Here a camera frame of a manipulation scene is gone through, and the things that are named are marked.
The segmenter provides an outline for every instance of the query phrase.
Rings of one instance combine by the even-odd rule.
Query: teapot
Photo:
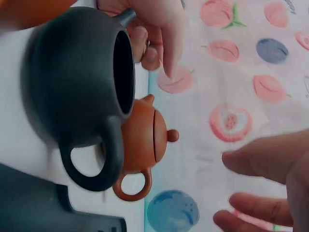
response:
[[[135,99],[131,115],[121,127],[125,161],[122,173],[112,188],[124,201],[138,201],[147,196],[152,187],[151,168],[162,160],[167,143],[179,139],[177,130],[167,130],[161,113],[153,107],[154,99],[151,94]],[[137,173],[145,177],[143,189],[135,195],[124,193],[121,188],[124,177]]]
[[[39,30],[25,59],[30,102],[58,143],[69,177],[89,191],[104,191],[118,180],[124,162],[121,125],[129,118],[135,70],[126,25],[136,15],[115,17],[90,7],[70,7]],[[104,143],[100,173],[86,176],[71,151]]]

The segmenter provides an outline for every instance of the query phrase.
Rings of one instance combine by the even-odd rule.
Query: teapot lid knob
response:
[[[179,132],[177,130],[168,130],[168,141],[175,142],[179,139]]]

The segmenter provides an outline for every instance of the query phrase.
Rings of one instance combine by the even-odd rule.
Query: black object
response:
[[[74,212],[68,188],[0,164],[1,232],[126,232],[119,217]]]
[[[73,181],[103,191],[119,178],[124,162],[121,125],[134,100],[131,43],[124,26],[127,9],[109,17],[97,9],[72,7],[39,31],[28,59],[29,95],[38,118],[58,142]],[[105,143],[106,159],[94,177],[71,161],[74,147]]]

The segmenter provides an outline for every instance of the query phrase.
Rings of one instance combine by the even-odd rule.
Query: teapot lid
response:
[[[165,120],[158,110],[154,111],[154,158],[158,163],[163,158],[168,142],[179,139],[177,130],[167,131]]]

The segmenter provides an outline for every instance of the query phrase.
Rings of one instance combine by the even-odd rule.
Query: teapot opening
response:
[[[119,105],[122,112],[128,114],[134,101],[135,77],[131,44],[124,31],[118,32],[115,41],[113,73]]]

